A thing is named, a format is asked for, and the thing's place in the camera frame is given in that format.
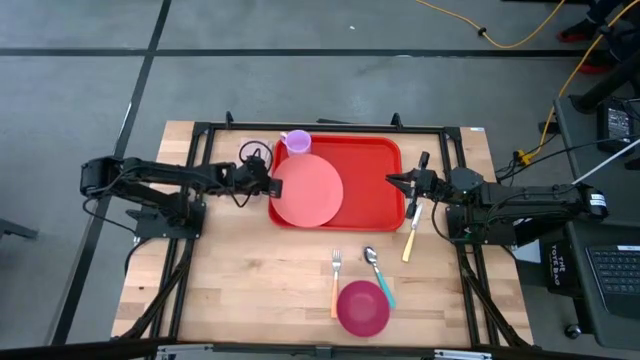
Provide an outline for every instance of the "knife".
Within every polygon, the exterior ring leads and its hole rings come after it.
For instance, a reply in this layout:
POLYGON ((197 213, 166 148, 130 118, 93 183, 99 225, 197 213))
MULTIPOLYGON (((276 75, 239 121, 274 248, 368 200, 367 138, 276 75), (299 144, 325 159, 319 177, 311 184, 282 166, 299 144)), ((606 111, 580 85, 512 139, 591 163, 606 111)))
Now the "knife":
POLYGON ((411 257, 411 248, 413 247, 413 238, 416 235, 416 228, 418 228, 418 222, 420 221, 420 214, 422 214, 422 204, 418 205, 418 209, 416 209, 416 214, 413 215, 413 220, 411 221, 411 234, 409 234, 407 245, 405 245, 404 253, 402 253, 402 261, 404 262, 409 262, 409 257, 411 257))

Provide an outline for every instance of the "keyboard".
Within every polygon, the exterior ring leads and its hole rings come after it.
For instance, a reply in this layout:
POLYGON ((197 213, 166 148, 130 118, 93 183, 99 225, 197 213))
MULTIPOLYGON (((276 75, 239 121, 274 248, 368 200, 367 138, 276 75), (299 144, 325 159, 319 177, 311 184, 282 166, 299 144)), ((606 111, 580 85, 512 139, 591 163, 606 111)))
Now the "keyboard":
POLYGON ((640 246, 591 246, 587 254, 607 311, 640 319, 640 246))

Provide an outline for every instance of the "yellow cable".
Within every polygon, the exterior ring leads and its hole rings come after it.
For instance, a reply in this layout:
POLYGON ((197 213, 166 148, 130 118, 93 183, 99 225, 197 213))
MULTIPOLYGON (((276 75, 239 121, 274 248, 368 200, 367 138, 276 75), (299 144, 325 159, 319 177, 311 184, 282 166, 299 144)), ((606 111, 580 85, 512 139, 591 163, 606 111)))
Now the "yellow cable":
MULTIPOLYGON (((501 45, 498 44, 497 42, 495 42, 488 34, 486 31, 484 31, 482 33, 482 36, 484 36, 492 45, 500 48, 500 49, 513 49, 515 47, 518 47, 524 43, 526 43, 527 41, 531 40, 534 36, 536 36, 536 34, 538 34, 538 32, 540 32, 540 30, 542 30, 543 27, 545 27, 545 25, 547 25, 547 23, 549 22, 549 20, 551 20, 556 13, 558 12, 558 10, 560 10, 560 8, 562 7, 562 5, 564 5, 566 0, 562 0, 558 3, 558 5, 556 6, 555 9, 553 9, 553 11, 551 12, 551 14, 549 14, 549 16, 540 24, 540 26, 538 26, 538 28, 532 32, 531 34, 529 34, 529 36, 527 36, 526 38, 518 41, 515 44, 511 44, 511 45, 501 45)), ((480 30, 482 29, 478 24, 474 23, 472 20, 456 14, 452 11, 449 10, 445 10, 443 8, 437 7, 433 4, 430 4, 428 2, 425 2, 423 0, 416 0, 416 2, 428 6, 434 10, 438 10, 440 12, 443 12, 447 15, 453 16, 455 18, 458 18, 466 23, 468 23, 469 25, 473 26, 476 30, 480 30)), ((629 5, 627 5, 624 9, 622 9, 622 11, 620 11, 620 13, 613 19, 611 20, 611 22, 609 23, 609 27, 613 26, 613 24, 616 23, 616 21, 618 21, 618 19, 620 19, 620 17, 622 15, 624 15, 624 13, 626 13, 627 11, 629 11, 629 9, 631 9, 635 4, 637 4, 638 2, 640 2, 640 0, 634 0, 632 3, 630 3, 629 5)), ((560 93, 558 94, 558 97, 564 95, 565 90, 567 90, 567 87, 569 86, 569 83, 571 83, 571 81, 573 80, 574 76, 576 76, 576 73, 578 72, 578 70, 580 69, 580 67, 582 66, 582 64, 584 64, 584 62, 587 60, 587 57, 589 56, 589 54, 591 54, 591 51, 593 51, 593 49, 598 45, 598 43, 600 42, 600 40, 602 40, 602 35, 599 35, 596 40, 593 42, 593 44, 591 44, 591 46, 589 47, 589 49, 587 50, 587 52, 584 54, 584 56, 582 57, 582 60, 580 60, 580 63, 578 64, 578 66, 576 66, 576 68, 573 70, 573 72, 571 73, 571 76, 569 76, 569 78, 567 79, 567 81, 564 83, 564 85, 562 86, 562 89, 560 89, 560 93)), ((553 118, 553 107, 551 107, 551 110, 549 110, 549 116, 547 117, 547 122, 544 124, 544 129, 542 130, 542 136, 540 138, 540 144, 538 146, 538 148, 532 152, 532 153, 525 153, 523 150, 518 150, 519 154, 520 154, 520 160, 525 164, 528 165, 531 162, 531 159, 536 156, 541 150, 542 150, 542 144, 544 144, 544 140, 545 137, 547 135, 547 129, 549 128, 549 124, 551 123, 551 119, 553 118)))
MULTIPOLYGON (((640 2, 640 0, 634 0, 631 4, 627 5, 627 7, 622 9, 622 11, 620 11, 620 13, 615 18, 613 18, 613 20, 611 20, 611 22, 607 26, 608 27, 613 26, 616 23, 616 21, 618 21, 618 19, 620 19, 620 17, 622 15, 624 15, 624 13, 629 11, 629 9, 631 9, 638 2, 640 2)), ((571 75, 569 76, 567 81, 562 86, 562 89, 560 89, 560 93, 558 94, 558 97, 564 95, 564 92, 565 92, 565 90, 567 90, 567 87, 569 86, 569 83, 571 83, 571 80, 573 80, 574 76, 576 76, 576 73, 578 72, 578 70, 580 69, 582 64, 584 64, 585 60, 587 60, 587 57, 589 56, 591 51, 593 51, 593 49, 598 45, 600 40, 602 40, 602 35, 598 35, 598 37, 593 42, 593 44, 591 44, 591 46, 589 47, 587 52, 582 57, 582 60, 580 60, 580 63, 578 64, 578 66, 576 66, 576 68, 573 70, 573 72, 571 73, 571 75)), ((536 151, 534 151, 534 152, 532 152, 530 154, 525 154, 524 156, 521 157, 521 160, 523 161, 523 163, 525 165, 528 165, 528 163, 531 161, 531 159, 534 156, 538 155, 540 150, 542 150, 542 144, 544 143, 544 138, 547 135, 547 129, 549 128, 549 124, 551 123, 551 119, 552 118, 553 118, 553 107, 551 107, 551 110, 549 110, 549 116, 547 117, 547 122, 544 124, 544 129, 542 130, 542 137, 540 138, 540 146, 538 147, 538 149, 536 151)))
MULTIPOLYGON (((502 45, 502 44, 498 44, 497 42, 495 42, 495 41, 494 41, 494 40, 493 40, 493 39, 492 39, 492 38, 487 34, 487 32, 486 32, 486 31, 484 31, 484 32, 482 33, 482 36, 484 36, 484 37, 485 37, 485 38, 486 38, 486 39, 487 39, 487 40, 488 40, 488 41, 489 41, 493 46, 495 46, 495 47, 497 47, 497 48, 500 48, 500 49, 513 49, 513 48, 516 48, 516 47, 518 47, 518 46, 520 46, 520 45, 522 45, 522 44, 526 43, 527 41, 531 40, 534 36, 536 36, 536 35, 540 32, 540 30, 542 30, 542 28, 543 28, 543 27, 545 27, 545 25, 547 25, 547 23, 549 22, 549 20, 551 20, 554 16, 556 16, 556 13, 558 12, 558 10, 560 10, 560 8, 562 7, 562 5, 564 5, 565 1, 566 1, 566 0, 562 0, 562 1, 560 1, 560 3, 558 3, 558 5, 556 6, 556 8, 555 8, 555 9, 553 9, 553 11, 551 12, 551 14, 549 14, 549 16, 548 16, 548 17, 547 17, 547 18, 542 22, 542 24, 540 24, 540 26, 538 26, 538 28, 537 28, 534 32, 532 32, 531 34, 529 34, 529 36, 527 36, 526 38, 524 38, 524 39, 522 39, 522 40, 518 41, 518 42, 517 42, 517 43, 515 43, 515 44, 511 44, 511 45, 502 45)), ((440 11, 440 12, 443 12, 443 13, 445 13, 445 14, 447 14, 447 15, 451 15, 451 16, 453 16, 453 17, 455 17, 455 18, 458 18, 458 19, 460 19, 460 20, 462 20, 462 21, 464 21, 464 22, 468 23, 469 25, 473 26, 474 28, 476 28, 476 30, 480 30, 480 29, 482 29, 480 26, 478 26, 478 24, 474 23, 473 21, 471 21, 470 19, 468 19, 468 18, 466 18, 466 17, 464 17, 464 16, 462 16, 462 15, 456 14, 456 13, 451 12, 451 11, 449 11, 449 10, 445 10, 445 9, 443 9, 443 8, 437 7, 437 6, 433 5, 433 4, 429 4, 428 2, 425 2, 425 1, 422 1, 422 0, 416 0, 416 2, 418 2, 418 3, 422 4, 422 5, 428 6, 428 7, 432 8, 432 9, 434 9, 434 10, 438 10, 438 11, 440 11)))

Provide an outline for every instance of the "black metal frame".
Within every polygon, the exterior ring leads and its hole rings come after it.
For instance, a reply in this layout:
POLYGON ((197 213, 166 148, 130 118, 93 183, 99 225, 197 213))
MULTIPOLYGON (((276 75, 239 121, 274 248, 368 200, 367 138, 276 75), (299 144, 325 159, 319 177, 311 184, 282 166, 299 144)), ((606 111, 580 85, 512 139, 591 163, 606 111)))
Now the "black metal frame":
MULTIPOLYGON (((266 131, 290 131, 293 129, 305 129, 307 131, 322 132, 359 132, 359 133, 403 133, 403 134, 424 134, 438 136, 440 150, 442 151, 443 170, 447 179, 451 172, 451 158, 449 155, 449 141, 453 141, 456 151, 458 166, 466 165, 462 137, 460 129, 457 127, 419 127, 403 126, 400 116, 394 114, 390 125, 354 125, 341 123, 333 120, 318 120, 318 124, 275 124, 275 123, 236 123, 229 112, 226 121, 223 123, 202 123, 194 124, 192 139, 187 155, 187 165, 193 166, 195 162, 196 149, 200 139, 205 136, 205 152, 203 163, 209 163, 213 149, 213 141, 216 130, 266 130, 266 131)), ((203 200, 203 194, 196 194, 199 201, 203 200)), ((145 314, 136 322, 131 330, 122 337, 107 342, 74 344, 62 346, 37 347, 26 349, 14 349, 0 352, 0 358, 7 359, 84 359, 84 358, 104 358, 104 359, 129 359, 145 356, 153 359, 159 347, 164 345, 189 344, 188 342, 178 342, 178 331, 182 315, 182 306, 186 295, 186 284, 188 281, 189 268, 196 239, 185 239, 185 249, 180 262, 174 268, 174 261, 177 252, 179 239, 170 239, 168 251, 163 266, 161 286, 158 295, 151 302, 145 314), (177 287, 175 303, 171 314, 169 334, 166 337, 159 336, 160 323, 164 303, 173 288, 177 287), (150 338, 140 339, 145 329, 151 326, 150 338)), ((221 352, 253 352, 253 353, 288 353, 288 354, 311 354, 318 357, 332 357, 334 354, 360 353, 371 355, 388 356, 424 356, 434 358, 437 355, 444 356, 445 353, 473 352, 486 353, 494 359, 601 359, 597 357, 576 356, 573 354, 554 353, 539 349, 527 344, 519 338, 511 326, 500 314, 499 309, 490 299, 488 279, 482 256, 482 248, 479 245, 472 246, 476 269, 471 268, 464 245, 456 245, 456 253, 459 262, 462 291, 467 315, 470 348, 464 350, 436 349, 431 347, 354 347, 354 346, 328 346, 328 345, 281 345, 281 344, 243 344, 243 343, 214 343, 203 344, 203 350, 221 352), (487 329, 490 344, 481 344, 478 323, 475 314, 472 290, 483 304, 487 319, 487 329), (496 328, 499 328, 507 340, 508 347, 499 344, 496 328)))
POLYGON ((14 222, 0 219, 0 239, 2 239, 3 235, 16 235, 25 239, 35 239, 38 236, 38 232, 14 222))
MULTIPOLYGON (((403 133, 403 134, 424 134, 424 135, 436 135, 438 136, 438 140, 440 142, 440 150, 442 152, 443 159, 443 169, 445 176, 448 178, 449 173, 451 171, 451 158, 449 156, 449 148, 448 141, 453 141, 456 151, 456 159, 458 162, 458 166, 465 166, 466 161, 464 157, 464 149, 462 147, 462 137, 460 135, 460 129, 454 127, 420 127, 420 126, 404 126, 401 122, 400 116, 398 114, 394 114, 391 123, 389 125, 354 125, 354 124, 344 124, 337 121, 327 121, 321 120, 318 124, 278 124, 278 123, 236 123, 233 119, 231 113, 227 112, 226 120, 223 123, 195 123, 191 144, 189 146, 189 153, 187 155, 187 166, 193 166, 195 162, 195 152, 198 148, 199 141, 201 137, 205 136, 205 151, 202 159, 202 163, 209 163, 211 159, 211 152, 213 149, 213 141, 215 137, 215 132, 217 130, 266 130, 266 131, 290 131, 294 129, 303 129, 306 131, 322 131, 322 132, 359 132, 359 133, 403 133)), ((202 194, 197 194, 198 198, 202 198, 202 194)), ((165 258, 165 264, 163 267, 162 279, 161 279, 161 290, 167 284, 169 277, 172 274, 171 269, 173 268, 173 262, 176 257, 177 252, 177 242, 178 239, 170 239, 169 247, 167 250, 167 255, 165 258)), ((185 249, 183 253, 183 257, 186 259, 191 259, 191 255, 195 245, 195 239, 186 239, 185 249)), ((458 254, 459 261, 461 257, 466 257, 467 252, 462 245, 456 246, 456 251, 458 254)), ((486 275, 486 269, 484 264, 484 257, 482 255, 481 246, 473 247, 473 254, 476 262, 476 269, 478 271, 478 280, 483 289, 489 292, 488 279, 486 275)), ((184 272, 184 275, 180 279, 175 296, 175 303, 172 311, 172 317, 169 326, 169 338, 176 339, 179 331, 179 324, 182 315, 182 305, 184 303, 184 298, 186 295, 186 284, 189 276, 188 272, 189 265, 187 265, 187 269, 184 272)), ((461 284, 465 302, 465 310, 467 313, 467 322, 469 329, 469 339, 472 347, 480 345, 480 335, 477 324, 477 319, 475 315, 475 308, 473 303, 473 293, 472 289, 465 281, 462 276, 462 265, 460 265, 461 271, 461 284)), ((159 311, 157 315, 152 320, 152 330, 150 333, 151 337, 159 336, 160 330, 160 322, 162 321, 162 311, 159 311)), ((486 313, 487 320, 487 329, 489 333, 489 342, 491 345, 499 345, 499 339, 497 335, 496 326, 493 321, 486 313)), ((260 349, 264 352, 270 352, 273 350, 273 347, 270 345, 258 346, 255 344, 234 344, 234 347, 243 347, 247 346, 253 349, 260 349)), ((216 347, 222 346, 224 344, 216 344, 216 347)), ((293 352, 300 351, 299 346, 278 346, 278 349, 291 349, 293 352)), ((315 346, 302 347, 306 350, 312 349, 316 351, 315 346)), ((333 353, 335 351, 342 351, 343 347, 334 346, 330 347, 330 351, 333 353)), ((407 355, 416 353, 420 353, 421 355, 426 355, 425 352, 428 352, 427 348, 416 348, 416 349, 404 349, 401 350, 399 348, 371 348, 371 352, 375 354, 394 354, 394 355, 407 355)))

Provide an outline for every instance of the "gray floor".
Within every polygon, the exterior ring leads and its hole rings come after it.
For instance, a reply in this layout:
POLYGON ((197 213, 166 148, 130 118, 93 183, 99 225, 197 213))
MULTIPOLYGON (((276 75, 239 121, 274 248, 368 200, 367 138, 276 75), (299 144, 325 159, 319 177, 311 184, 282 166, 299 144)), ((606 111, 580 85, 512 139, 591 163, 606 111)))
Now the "gray floor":
MULTIPOLYGON (((437 3, 488 26, 504 43, 528 34, 553 8, 499 0, 437 3)), ((146 48, 160 4, 3 0, 0 47, 146 48)), ((562 9, 525 48, 567 48, 553 34, 584 11, 562 9)), ((160 48, 490 47, 467 25, 411 0, 174 0, 160 48)), ((537 144, 537 122, 545 119, 576 61, 156 58, 126 155, 154 158, 166 120, 221 120, 227 110, 237 121, 323 117, 360 123, 387 123, 399 112, 406 124, 485 127, 494 164, 501 167, 513 150, 537 144)), ((88 219, 80 209, 79 166, 112 152, 141 63, 138 57, 0 57, 0 217, 40 229, 36 242, 4 237, 0 243, 0 286, 5 289, 0 348, 45 341, 88 219)), ((571 91, 585 91, 595 81, 579 75, 571 91)), ((556 139, 544 151, 561 146, 556 139)), ((523 173, 516 183, 569 180, 567 160, 560 156, 523 173)), ((126 222, 127 207, 114 201, 109 216, 126 222)), ((108 338, 130 247, 130 234, 105 225, 71 342, 108 338)), ((536 344, 638 358, 638 353, 602 349, 592 336, 566 339, 562 329, 575 321, 570 301, 547 293, 539 269, 521 266, 520 273, 536 344)), ((208 357, 193 353, 180 358, 208 357)), ((255 356, 267 358, 289 356, 255 356)))

